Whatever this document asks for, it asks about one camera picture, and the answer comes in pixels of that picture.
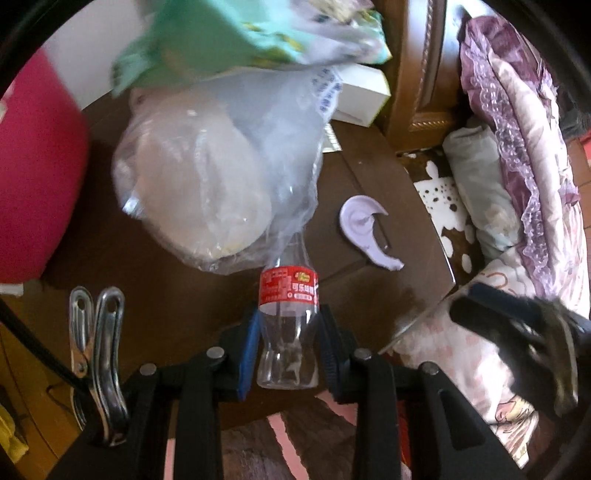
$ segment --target white box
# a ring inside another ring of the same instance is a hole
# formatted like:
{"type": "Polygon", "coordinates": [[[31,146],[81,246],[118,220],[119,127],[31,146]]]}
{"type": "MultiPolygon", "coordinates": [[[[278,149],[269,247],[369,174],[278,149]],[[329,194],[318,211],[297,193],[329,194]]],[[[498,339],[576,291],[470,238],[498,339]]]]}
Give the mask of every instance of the white box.
{"type": "Polygon", "coordinates": [[[332,118],[362,127],[370,126],[390,98],[384,73],[356,63],[341,65],[338,70],[343,90],[332,118]]]}

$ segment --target white wall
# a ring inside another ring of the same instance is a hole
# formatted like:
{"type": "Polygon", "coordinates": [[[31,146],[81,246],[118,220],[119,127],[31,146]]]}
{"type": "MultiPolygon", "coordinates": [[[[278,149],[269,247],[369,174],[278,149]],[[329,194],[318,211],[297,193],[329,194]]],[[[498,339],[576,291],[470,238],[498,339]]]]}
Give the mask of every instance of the white wall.
{"type": "Polygon", "coordinates": [[[81,108],[111,90],[111,62],[144,29],[134,0],[95,0],[45,44],[81,108]]]}

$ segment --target red bottle label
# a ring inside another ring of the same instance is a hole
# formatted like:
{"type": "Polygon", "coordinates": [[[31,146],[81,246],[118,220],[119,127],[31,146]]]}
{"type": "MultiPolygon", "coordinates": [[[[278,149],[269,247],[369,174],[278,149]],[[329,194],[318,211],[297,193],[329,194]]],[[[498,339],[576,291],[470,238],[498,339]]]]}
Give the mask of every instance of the red bottle label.
{"type": "Polygon", "coordinates": [[[306,267],[277,267],[261,274],[259,305],[297,301],[318,305],[318,275],[306,267]]]}

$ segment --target light blue cloth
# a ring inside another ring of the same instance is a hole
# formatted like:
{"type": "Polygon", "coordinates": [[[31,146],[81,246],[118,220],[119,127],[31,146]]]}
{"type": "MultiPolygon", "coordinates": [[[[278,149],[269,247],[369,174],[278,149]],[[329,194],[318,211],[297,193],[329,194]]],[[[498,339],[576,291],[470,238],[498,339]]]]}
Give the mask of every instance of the light blue cloth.
{"type": "Polygon", "coordinates": [[[391,57],[381,16],[347,24],[307,0],[163,0],[148,31],[115,60],[113,91],[182,86],[233,67],[292,69],[391,57]]]}
{"type": "Polygon", "coordinates": [[[487,262],[494,260],[522,238],[522,223],[502,181],[495,134],[484,124],[461,128],[442,147],[482,253],[487,262]]]}

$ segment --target purple lace trim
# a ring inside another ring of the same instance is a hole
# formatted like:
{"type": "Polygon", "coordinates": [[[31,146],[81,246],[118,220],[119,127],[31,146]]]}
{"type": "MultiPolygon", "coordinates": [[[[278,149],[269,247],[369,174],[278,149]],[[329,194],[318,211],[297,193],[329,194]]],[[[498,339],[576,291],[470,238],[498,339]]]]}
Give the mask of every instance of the purple lace trim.
{"type": "Polygon", "coordinates": [[[537,92],[544,70],[532,55],[527,54],[528,47],[513,25],[504,18],[491,16],[473,18],[469,24],[473,32],[486,38],[488,50],[509,63],[519,78],[533,92],[537,92]]]}
{"type": "Polygon", "coordinates": [[[496,78],[488,60],[491,44],[474,21],[466,26],[466,39],[460,49],[462,87],[470,107],[495,131],[505,188],[515,211],[521,215],[525,245],[519,253],[536,293],[552,297],[554,282],[548,266],[548,247],[540,207],[540,191],[531,169],[515,112],[506,91],[496,78]]]}

